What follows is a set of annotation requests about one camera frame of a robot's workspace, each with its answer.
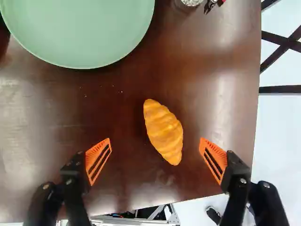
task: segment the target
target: green plate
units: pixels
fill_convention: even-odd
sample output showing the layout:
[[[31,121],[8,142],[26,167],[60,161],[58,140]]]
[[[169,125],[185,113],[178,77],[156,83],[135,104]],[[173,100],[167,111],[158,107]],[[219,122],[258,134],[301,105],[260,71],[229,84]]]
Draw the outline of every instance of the green plate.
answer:
[[[129,54],[144,37],[155,0],[0,0],[18,42],[54,65],[91,69]]]

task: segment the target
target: croissant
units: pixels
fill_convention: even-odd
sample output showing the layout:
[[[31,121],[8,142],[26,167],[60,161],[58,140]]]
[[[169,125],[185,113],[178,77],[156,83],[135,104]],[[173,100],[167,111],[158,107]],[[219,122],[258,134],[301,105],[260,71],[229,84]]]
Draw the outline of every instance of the croissant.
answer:
[[[183,128],[169,109],[155,100],[143,104],[147,135],[151,144],[170,164],[176,166],[182,159]]]

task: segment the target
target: table surface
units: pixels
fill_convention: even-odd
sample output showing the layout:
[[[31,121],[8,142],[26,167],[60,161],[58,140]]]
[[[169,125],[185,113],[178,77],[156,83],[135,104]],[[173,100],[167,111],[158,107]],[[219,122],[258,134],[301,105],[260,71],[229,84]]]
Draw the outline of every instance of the table surface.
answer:
[[[34,57],[1,26],[0,222],[22,221],[40,184],[58,181],[60,167],[77,151],[107,137],[112,155],[84,198],[91,215],[221,193],[198,153],[199,139],[252,165],[260,43],[259,0],[229,0],[206,16],[203,4],[188,10],[157,1],[131,54],[85,71]],[[178,166],[149,142],[148,98],[182,123]]]

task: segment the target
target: orange ridged pad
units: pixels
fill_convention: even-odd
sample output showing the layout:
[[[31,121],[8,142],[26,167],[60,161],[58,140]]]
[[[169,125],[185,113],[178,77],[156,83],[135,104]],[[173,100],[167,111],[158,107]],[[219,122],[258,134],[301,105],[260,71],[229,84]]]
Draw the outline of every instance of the orange ridged pad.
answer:
[[[216,144],[201,138],[198,148],[213,176],[221,185],[222,177],[227,167],[227,153]]]
[[[85,152],[86,173],[91,186],[96,181],[111,152],[112,148],[109,138],[101,141]]]

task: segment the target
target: screw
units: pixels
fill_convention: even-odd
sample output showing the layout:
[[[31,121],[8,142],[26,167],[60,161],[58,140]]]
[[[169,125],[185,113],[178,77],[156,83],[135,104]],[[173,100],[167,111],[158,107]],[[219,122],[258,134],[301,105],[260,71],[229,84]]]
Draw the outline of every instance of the screw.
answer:
[[[49,184],[45,184],[45,185],[43,186],[43,190],[46,190],[47,188],[49,188]]]
[[[243,184],[245,185],[245,184],[246,184],[246,179],[241,178],[241,179],[240,179],[240,182],[243,183]]]
[[[69,184],[71,184],[71,183],[72,183],[72,180],[71,180],[71,179],[69,179],[69,180],[66,181],[66,185],[69,185]]]
[[[264,186],[265,188],[270,188],[270,186],[269,186],[269,184],[268,184],[267,182],[264,182],[264,183],[263,183],[263,186]]]

